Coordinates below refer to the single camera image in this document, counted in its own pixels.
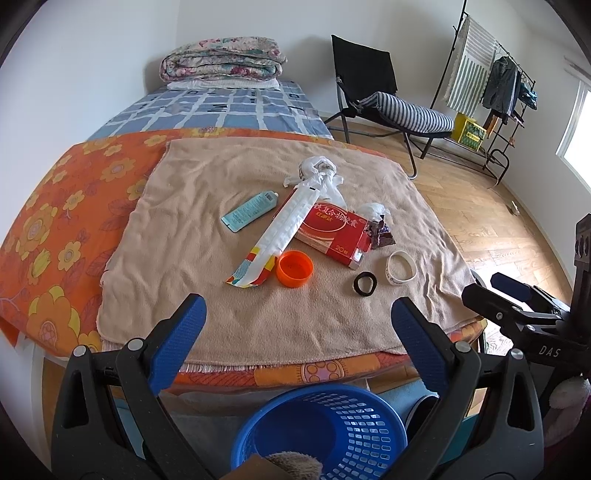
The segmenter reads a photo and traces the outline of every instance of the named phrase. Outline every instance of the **black folding chair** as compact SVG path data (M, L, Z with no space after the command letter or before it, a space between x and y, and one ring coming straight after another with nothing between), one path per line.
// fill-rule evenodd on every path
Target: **black folding chair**
M335 57L335 72L336 72L336 84L337 84L337 99L339 101L340 112L334 114L324 123L328 124L337 117L341 117L343 121L343 128L340 127L328 127L329 130L336 130L345 133L345 140L350 143L349 134L365 135L373 138L383 138L390 135L400 134L404 137L408 149L408 156L410 157L411 164L413 165L413 174L408 175L408 178L414 180L417 178L417 165L411 149L411 142L408 138L409 135L415 137L428 138L427 148L424 150L425 153L421 154L421 158L425 157L428 147L431 146L434 138L449 137L452 132L448 129L440 132L417 132L406 128L402 122L395 123L386 119L379 110L374 107L363 107L360 106L359 101L366 99L375 92L384 92L391 95L396 95L398 90L396 86L396 77L394 76L394 68L392 67L392 61L390 54L387 51L376 50L374 48L365 47L363 45L357 45L355 43L348 42L332 35L333 43L333 54ZM343 101L341 98L341 92L345 95L345 102L347 107L343 108ZM407 103L413 108L414 113L429 115L436 114L441 115L440 112L432 111L428 108L419 107L417 105ZM388 128L395 128L394 132L386 134L370 134L367 132L360 132L349 130L347 125L347 118L355 117L365 118L371 122L382 125Z

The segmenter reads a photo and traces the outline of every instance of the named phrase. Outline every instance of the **blue checkered bed sheet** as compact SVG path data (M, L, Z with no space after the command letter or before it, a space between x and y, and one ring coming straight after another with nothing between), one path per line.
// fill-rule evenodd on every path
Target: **blue checkered bed sheet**
M167 90L165 87L114 116L89 140L170 128L228 127L332 138L318 111L295 82L279 89Z

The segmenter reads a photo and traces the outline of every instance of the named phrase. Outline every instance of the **orange floral tablecloth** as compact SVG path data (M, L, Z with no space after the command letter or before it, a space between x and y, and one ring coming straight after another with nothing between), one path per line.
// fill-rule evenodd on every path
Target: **orange floral tablecloth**
M186 137L282 138L385 157L334 140L239 128L136 132L74 145L33 191L0 249L0 327L4 331L14 337L12 325L56 356L69 356L79 344L101 350L96 331L102 301L100 277L166 142ZM474 340L484 325L483 320L475 320L451 337ZM366 376L402 362L408 362L406 355L378 352L305 365L179 373L176 384L301 385Z

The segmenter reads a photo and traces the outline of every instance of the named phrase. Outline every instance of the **blue plastic basket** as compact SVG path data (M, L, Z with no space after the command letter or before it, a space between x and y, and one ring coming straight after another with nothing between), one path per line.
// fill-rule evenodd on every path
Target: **blue plastic basket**
M232 469L253 453L300 452L322 462L322 480L375 480L407 445L398 414L367 390L314 385L271 400L241 428Z

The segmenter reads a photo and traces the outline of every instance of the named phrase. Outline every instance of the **metal pole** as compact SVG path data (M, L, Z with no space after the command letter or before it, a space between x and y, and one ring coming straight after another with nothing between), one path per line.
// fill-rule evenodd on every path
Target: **metal pole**
M452 49L449 51L449 56L447 58L447 63L445 64L445 69L443 70L443 75L441 76L441 80L439 80L439 85L437 86L437 91L435 92L435 96L433 97L433 101L431 102L430 108L433 108L435 102L437 101L437 97L439 92L441 92L441 87L443 86L443 80L445 79L445 75L447 73L447 69L449 68L449 64L452 61L453 51L456 49L457 37L460 34L460 27L462 26L462 20L464 20L464 15L466 15L466 4L468 0L464 0L464 4L462 6L462 14L460 15L460 21L457 23L456 36L453 37L453 44Z

